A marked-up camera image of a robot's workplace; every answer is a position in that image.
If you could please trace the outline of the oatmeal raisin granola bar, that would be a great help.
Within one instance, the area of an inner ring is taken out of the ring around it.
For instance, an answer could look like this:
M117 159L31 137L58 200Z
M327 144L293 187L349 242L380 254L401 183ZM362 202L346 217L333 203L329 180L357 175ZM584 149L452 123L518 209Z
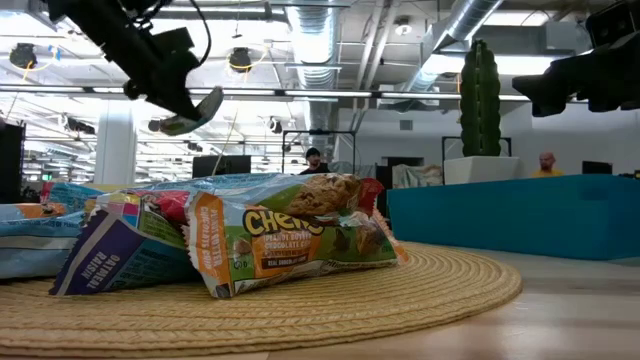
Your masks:
M187 191L121 190L90 201L51 295L88 295L195 280L181 227Z

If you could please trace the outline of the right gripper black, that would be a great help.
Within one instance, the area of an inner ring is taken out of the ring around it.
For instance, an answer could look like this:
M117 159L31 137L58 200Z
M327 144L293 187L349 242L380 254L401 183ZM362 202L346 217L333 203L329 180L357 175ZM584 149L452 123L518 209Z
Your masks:
M538 75L512 79L534 117L561 114L577 93L590 112L640 110L640 31L587 55L554 60Z

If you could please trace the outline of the grey crumpled cover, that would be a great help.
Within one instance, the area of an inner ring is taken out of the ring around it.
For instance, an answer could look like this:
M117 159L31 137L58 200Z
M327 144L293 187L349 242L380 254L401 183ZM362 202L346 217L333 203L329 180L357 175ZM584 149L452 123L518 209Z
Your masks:
M442 184L443 171L439 165L408 166L400 164L392 168L394 189L431 187Z

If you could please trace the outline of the white plant pot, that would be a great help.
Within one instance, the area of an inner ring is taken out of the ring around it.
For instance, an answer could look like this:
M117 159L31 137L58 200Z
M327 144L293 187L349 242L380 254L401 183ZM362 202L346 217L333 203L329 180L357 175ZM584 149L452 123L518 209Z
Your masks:
M444 161L444 184L513 180L521 177L518 157L471 156Z

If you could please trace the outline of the black cabinet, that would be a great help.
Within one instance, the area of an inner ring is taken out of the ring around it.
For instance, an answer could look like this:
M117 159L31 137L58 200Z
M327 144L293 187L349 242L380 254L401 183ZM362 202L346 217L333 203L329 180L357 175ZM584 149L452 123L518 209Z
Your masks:
M0 204L21 200L25 128L0 121Z

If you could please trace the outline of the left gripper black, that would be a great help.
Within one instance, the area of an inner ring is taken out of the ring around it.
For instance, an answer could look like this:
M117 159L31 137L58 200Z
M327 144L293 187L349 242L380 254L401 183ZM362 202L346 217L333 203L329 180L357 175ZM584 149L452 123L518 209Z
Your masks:
M153 44L149 31L123 28L114 32L107 57L129 77L123 85L125 95L146 99L181 117L197 121L200 112L186 88L187 75L199 64L189 51L163 55Z

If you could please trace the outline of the peanut butter chip granola bar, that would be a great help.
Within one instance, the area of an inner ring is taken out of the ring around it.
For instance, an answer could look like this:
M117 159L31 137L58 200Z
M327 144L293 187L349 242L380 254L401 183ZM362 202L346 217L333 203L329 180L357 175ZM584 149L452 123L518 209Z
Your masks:
M231 298L293 279L407 262L375 206L381 184L353 174L306 180L260 202L198 191L183 229L210 294Z

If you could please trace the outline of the dark flat screen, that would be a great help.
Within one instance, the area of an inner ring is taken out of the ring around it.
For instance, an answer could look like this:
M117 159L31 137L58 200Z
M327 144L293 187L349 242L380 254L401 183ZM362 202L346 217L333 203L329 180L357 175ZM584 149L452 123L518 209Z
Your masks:
M382 157L382 163L390 168L406 165L406 166L423 166L424 158L423 157Z

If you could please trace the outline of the yellow plastic bin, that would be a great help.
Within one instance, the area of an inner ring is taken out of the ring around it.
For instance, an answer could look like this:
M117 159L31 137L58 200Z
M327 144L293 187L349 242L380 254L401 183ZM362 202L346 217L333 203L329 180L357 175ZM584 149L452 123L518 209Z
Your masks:
M100 191L101 193L116 193L124 192L129 193L137 190L142 190L143 187L140 184L134 185L113 185L113 184L89 184L89 187Z

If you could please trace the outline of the white building column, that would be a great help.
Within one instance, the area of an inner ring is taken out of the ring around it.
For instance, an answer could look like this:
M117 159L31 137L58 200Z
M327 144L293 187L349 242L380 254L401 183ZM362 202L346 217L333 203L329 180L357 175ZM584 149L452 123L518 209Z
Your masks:
M133 185L137 152L137 127L132 102L107 100L97 132L94 183Z

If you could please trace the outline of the green cactus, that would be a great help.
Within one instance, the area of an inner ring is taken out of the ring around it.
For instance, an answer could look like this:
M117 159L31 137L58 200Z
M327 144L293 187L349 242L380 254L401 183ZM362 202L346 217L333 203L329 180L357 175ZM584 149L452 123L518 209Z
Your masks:
M494 53L483 40L472 42L460 75L463 156L497 157L501 154L501 83Z

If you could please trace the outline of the person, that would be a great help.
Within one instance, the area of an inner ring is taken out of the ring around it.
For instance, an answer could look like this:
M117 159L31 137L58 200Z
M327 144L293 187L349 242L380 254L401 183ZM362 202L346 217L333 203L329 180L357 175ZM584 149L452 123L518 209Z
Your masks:
M543 152L539 155L539 169L533 174L533 178L547 178L564 176L564 172L555 168L556 158L553 152Z
M301 175L329 173L328 164L322 161L321 153L318 149L311 147L305 154L307 168Z

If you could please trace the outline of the silver ventilation duct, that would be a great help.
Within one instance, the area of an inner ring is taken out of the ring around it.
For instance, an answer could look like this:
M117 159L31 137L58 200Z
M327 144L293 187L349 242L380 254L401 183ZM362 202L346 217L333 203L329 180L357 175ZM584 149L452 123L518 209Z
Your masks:
M450 15L431 24L421 42L422 64L405 83L404 92L426 92L437 77L446 73L439 70L439 52L450 45L462 43L469 49L473 35L495 12L504 0L456 0Z
M338 70L330 68L337 60L340 10L328 5L332 0L295 0L299 6L287 8L291 44L301 90L333 90ZM335 130L337 101L308 100L303 105L307 130ZM310 147L328 154L335 135L309 135Z

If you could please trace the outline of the long ceiling light bar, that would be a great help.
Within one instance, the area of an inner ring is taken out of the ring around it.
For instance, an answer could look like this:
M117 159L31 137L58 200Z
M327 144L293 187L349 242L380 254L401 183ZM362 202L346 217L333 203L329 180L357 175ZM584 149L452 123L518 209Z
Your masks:
M56 86L56 85L22 85L0 84L0 92L21 92L41 94L97 94L124 96L125 92L120 87L96 87L96 86ZM385 100L460 100L459 93L415 93L415 92L385 92L385 91L346 91L346 90L299 90L299 89L266 89L266 88L226 88L223 94L227 97L246 98L356 98L356 99L385 99Z

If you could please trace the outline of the round woven straw placemat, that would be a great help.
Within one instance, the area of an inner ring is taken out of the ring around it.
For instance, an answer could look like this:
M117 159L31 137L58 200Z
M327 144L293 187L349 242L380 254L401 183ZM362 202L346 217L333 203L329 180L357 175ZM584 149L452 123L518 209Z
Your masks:
M519 272L409 243L405 264L277 284L231 299L201 282L57 297L46 280L0 285L0 356L146 358L325 346L439 326L499 307Z

